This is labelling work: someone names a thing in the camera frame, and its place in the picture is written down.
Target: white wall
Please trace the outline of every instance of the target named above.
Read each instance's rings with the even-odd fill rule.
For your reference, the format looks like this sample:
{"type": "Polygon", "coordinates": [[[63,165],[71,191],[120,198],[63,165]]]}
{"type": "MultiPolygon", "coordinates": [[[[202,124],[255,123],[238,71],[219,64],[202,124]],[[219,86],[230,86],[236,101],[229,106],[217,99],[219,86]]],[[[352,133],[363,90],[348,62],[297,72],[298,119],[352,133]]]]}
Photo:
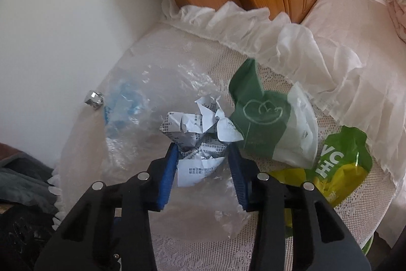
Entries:
{"type": "Polygon", "coordinates": [[[83,99],[161,0],[0,0],[0,141],[53,165],[83,99]]]}

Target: black fabric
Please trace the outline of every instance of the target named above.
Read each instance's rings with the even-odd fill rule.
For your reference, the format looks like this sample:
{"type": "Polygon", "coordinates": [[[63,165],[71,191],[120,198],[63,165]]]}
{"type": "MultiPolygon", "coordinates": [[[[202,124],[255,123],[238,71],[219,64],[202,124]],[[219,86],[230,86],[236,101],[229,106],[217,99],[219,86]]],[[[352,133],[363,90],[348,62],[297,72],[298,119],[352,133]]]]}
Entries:
{"type": "Polygon", "coordinates": [[[0,215],[0,270],[31,271],[54,233],[52,215],[16,205],[0,215]]]}
{"type": "Polygon", "coordinates": [[[0,200],[37,205],[43,212],[55,214],[56,196],[48,190],[47,180],[52,169],[26,153],[17,153],[4,159],[6,165],[0,167],[0,200]]]}

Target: plastic bag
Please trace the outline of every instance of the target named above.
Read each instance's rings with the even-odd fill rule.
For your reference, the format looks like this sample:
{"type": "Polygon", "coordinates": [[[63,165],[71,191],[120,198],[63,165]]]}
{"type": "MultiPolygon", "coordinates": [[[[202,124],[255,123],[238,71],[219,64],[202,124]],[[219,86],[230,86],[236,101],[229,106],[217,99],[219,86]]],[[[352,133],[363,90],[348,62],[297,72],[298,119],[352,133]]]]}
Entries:
{"type": "Polygon", "coordinates": [[[313,167],[317,120],[299,83],[288,95],[264,91],[256,61],[247,59],[231,79],[229,91],[235,103],[230,119],[244,136],[240,146],[245,151],[294,167],[313,167]]]}
{"type": "MultiPolygon", "coordinates": [[[[104,93],[109,158],[101,165],[101,179],[108,185],[126,181],[165,155],[171,140],[160,126],[169,111],[193,114],[199,97],[220,95],[190,54],[167,47],[137,45],[109,74],[104,93]]],[[[230,114],[225,100],[219,102],[230,114]]],[[[227,240],[248,218],[238,204],[227,162],[192,187],[178,187],[175,176],[164,210],[150,212],[154,234],[189,241],[227,240]]]]}
{"type": "MultiPolygon", "coordinates": [[[[324,141],[320,160],[314,169],[284,169],[270,173],[283,184],[300,186],[312,182],[332,207],[348,197],[372,168],[366,148],[367,135],[354,127],[343,126],[324,141]]],[[[290,210],[285,210],[286,225],[292,227],[290,210]]]]}

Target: white ruffled fabric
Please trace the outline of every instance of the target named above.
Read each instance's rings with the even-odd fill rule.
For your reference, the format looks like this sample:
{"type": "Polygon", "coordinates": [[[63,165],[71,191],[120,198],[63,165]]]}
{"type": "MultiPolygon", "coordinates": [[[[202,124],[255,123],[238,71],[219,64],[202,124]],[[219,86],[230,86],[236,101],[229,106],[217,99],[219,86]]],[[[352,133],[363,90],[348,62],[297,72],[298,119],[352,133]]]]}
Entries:
{"type": "Polygon", "coordinates": [[[403,75],[366,67],[350,48],[319,47],[311,31],[292,24],[285,13],[269,20],[269,10],[245,11],[228,2],[211,8],[176,6],[163,0],[162,22],[191,34],[216,40],[261,65],[300,82],[312,102],[340,125],[357,127],[368,136],[371,154],[399,190],[406,174],[405,105],[403,75]]]}
{"type": "Polygon", "coordinates": [[[60,188],[61,185],[60,185],[60,175],[59,175],[58,166],[52,172],[52,177],[50,179],[48,179],[48,183],[52,185],[52,186],[48,187],[48,191],[50,191],[52,194],[56,195],[55,207],[58,208],[58,210],[59,210],[55,214],[55,217],[52,218],[52,220],[54,221],[52,228],[56,231],[56,229],[60,226],[60,224],[66,217],[65,208],[64,208],[64,205],[62,202],[62,189],[60,188]]]}

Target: clear plastic bag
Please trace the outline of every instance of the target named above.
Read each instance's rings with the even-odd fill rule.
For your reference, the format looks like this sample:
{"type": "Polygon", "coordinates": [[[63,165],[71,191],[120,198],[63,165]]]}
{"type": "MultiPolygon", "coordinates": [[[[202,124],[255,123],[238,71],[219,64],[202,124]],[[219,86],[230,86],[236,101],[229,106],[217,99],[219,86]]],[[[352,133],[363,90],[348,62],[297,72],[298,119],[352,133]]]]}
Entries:
{"type": "MultiPolygon", "coordinates": [[[[196,99],[221,94],[207,70],[179,49],[179,40],[168,44],[144,38],[108,76],[104,117],[109,157],[101,164],[101,179],[107,185],[126,181],[165,155],[171,140],[159,129],[168,111],[197,113],[196,99]]],[[[232,112],[224,96],[220,104],[226,115],[232,112]]],[[[175,176],[169,203],[162,212],[150,213],[150,223],[159,235],[221,241],[237,235],[248,217],[238,204],[228,163],[223,162],[192,187],[177,187],[175,176]]]]}

